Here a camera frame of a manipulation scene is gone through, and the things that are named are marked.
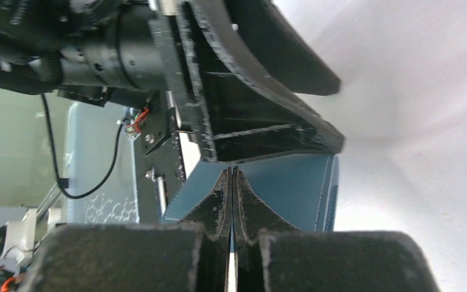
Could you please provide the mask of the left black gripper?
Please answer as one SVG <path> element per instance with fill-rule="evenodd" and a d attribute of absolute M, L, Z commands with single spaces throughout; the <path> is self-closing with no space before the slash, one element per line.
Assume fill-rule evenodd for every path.
<path fill-rule="evenodd" d="M 201 145 L 200 73 L 183 1 L 58 1 L 62 97 L 126 106 L 125 135 L 145 155 L 179 135 Z"/>

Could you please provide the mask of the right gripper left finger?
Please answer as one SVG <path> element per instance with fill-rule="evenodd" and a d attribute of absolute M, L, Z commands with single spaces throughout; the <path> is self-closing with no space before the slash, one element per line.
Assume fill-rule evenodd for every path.
<path fill-rule="evenodd" d="M 64 224 L 46 238 L 21 291 L 226 291 L 232 171 L 172 224 Z"/>

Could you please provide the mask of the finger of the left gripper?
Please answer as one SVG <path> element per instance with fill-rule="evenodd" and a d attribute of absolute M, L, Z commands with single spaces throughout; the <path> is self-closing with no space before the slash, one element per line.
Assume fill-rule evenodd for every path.
<path fill-rule="evenodd" d="M 292 92 L 330 96 L 340 78 L 307 45 L 272 1 L 225 2 L 231 21 L 263 67 Z"/>
<path fill-rule="evenodd" d="M 183 1 L 192 17 L 200 73 L 201 145 L 206 161 L 244 162 L 297 153 L 335 155 L 345 137 L 275 79 L 237 32 L 226 1 Z"/>

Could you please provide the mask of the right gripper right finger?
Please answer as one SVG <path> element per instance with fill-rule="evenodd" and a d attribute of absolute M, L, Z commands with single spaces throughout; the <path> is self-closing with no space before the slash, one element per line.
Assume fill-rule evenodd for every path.
<path fill-rule="evenodd" d="M 304 232 L 232 178 L 238 291 L 438 291 L 416 242 L 395 231 Z"/>

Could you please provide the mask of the blue leather card holder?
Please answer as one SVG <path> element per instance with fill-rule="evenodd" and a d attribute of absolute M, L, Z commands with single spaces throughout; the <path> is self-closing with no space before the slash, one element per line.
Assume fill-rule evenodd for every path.
<path fill-rule="evenodd" d="M 161 223 L 175 223 L 208 195 L 228 163 L 199 161 Z M 336 155 L 286 155 L 238 165 L 253 191 L 286 221 L 308 232 L 333 230 L 339 187 Z"/>

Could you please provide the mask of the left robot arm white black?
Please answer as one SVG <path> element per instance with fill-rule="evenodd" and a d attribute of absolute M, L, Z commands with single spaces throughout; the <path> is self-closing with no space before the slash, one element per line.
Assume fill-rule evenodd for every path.
<path fill-rule="evenodd" d="M 340 87 L 272 1 L 0 1 L 0 88 L 136 108 L 169 92 L 206 161 L 340 153 L 300 98 Z"/>

